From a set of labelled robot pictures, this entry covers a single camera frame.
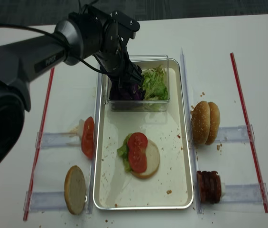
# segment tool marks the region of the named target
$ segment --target tomato slice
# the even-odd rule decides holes
[[[130,150],[129,151],[129,165],[131,169],[136,173],[142,173],[147,170],[147,156],[145,152],[141,150]]]
[[[93,136],[94,136],[94,120],[92,117],[88,117],[84,122],[83,134],[81,139],[81,149],[82,152],[92,159],[93,155]]]
[[[148,146],[148,138],[145,134],[133,133],[128,141],[129,147],[129,165],[136,173],[142,173],[147,170],[147,156],[145,150]]]
[[[128,141],[129,150],[137,148],[137,150],[140,149],[140,151],[145,152],[147,146],[148,138],[145,136],[145,134],[136,132],[130,136]]]

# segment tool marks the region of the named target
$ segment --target lettuce leaf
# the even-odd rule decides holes
[[[125,172],[131,171],[131,168],[129,165],[129,148],[128,148],[128,141],[131,135],[132,135],[131,133],[128,134],[123,141],[123,145],[117,149],[118,156],[121,157],[123,160]]]
[[[142,85],[145,91],[144,100],[167,100],[166,71],[162,66],[143,71],[142,75],[144,76]]]

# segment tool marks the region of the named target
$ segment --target top bun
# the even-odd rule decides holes
[[[192,114],[192,133],[195,144],[211,145],[218,133],[220,112],[214,102],[199,102]]]
[[[196,144],[205,144],[210,133],[210,107],[206,101],[199,102],[192,114],[193,140]]]

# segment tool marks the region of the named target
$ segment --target clear plastic container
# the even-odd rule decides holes
[[[167,100],[157,100],[157,101],[116,101],[110,100],[110,90],[111,90],[111,81],[107,78],[106,81],[106,104],[110,104],[112,111],[154,111],[162,112],[167,110],[167,104],[170,99],[170,90],[169,90],[169,75],[168,75],[168,56],[167,55],[157,55],[157,56],[130,56],[130,60],[139,66],[142,71],[145,71],[149,68],[156,68],[162,66],[166,71],[166,87],[168,92]]]

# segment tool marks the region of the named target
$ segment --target tray rim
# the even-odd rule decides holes
[[[182,84],[182,76],[181,76],[181,68],[180,68],[180,65],[178,63],[177,60],[173,59],[173,58],[168,58],[168,61],[173,61],[175,64],[176,64],[176,67],[177,69],[179,70],[179,77],[180,77],[180,82]],[[157,209],[185,209],[185,208],[188,208],[192,202],[193,202],[193,199],[194,199],[194,188],[193,188],[193,176],[192,176],[192,165],[191,165],[191,157],[190,157],[190,150],[189,150],[189,143],[188,143],[188,134],[187,134],[187,126],[186,126],[186,120],[185,120],[185,104],[184,104],[184,99],[183,99],[183,87],[180,86],[180,89],[181,89],[181,106],[182,106],[182,109],[179,110],[179,111],[182,111],[183,114],[184,114],[184,119],[183,119],[183,123],[184,123],[184,133],[185,133],[185,137],[186,137],[186,145],[183,143],[183,146],[186,147],[187,149],[187,157],[188,157],[188,165],[189,165],[189,177],[190,177],[190,185],[187,185],[187,189],[190,189],[192,191],[192,196],[191,196],[191,199],[188,199],[188,203],[184,206],[139,206],[139,207],[102,207],[100,205],[98,205],[96,203],[96,200],[95,200],[95,185],[96,185],[96,170],[97,170],[97,157],[98,157],[98,149],[99,149],[99,145],[98,145],[98,140],[99,140],[99,129],[100,129],[100,126],[99,126],[99,122],[100,122],[100,116],[101,116],[101,112],[100,112],[100,107],[101,107],[101,104],[103,103],[103,94],[102,94],[102,87],[103,87],[103,79],[102,79],[102,74],[98,74],[98,81],[97,81],[97,98],[96,98],[96,108],[95,108],[95,129],[97,130],[97,132],[94,132],[94,138],[96,138],[96,141],[95,141],[95,155],[94,155],[94,158],[93,158],[93,164],[94,164],[94,169],[93,169],[93,188],[92,188],[92,199],[94,201],[94,204],[95,206],[100,209],[100,210],[157,210]]]

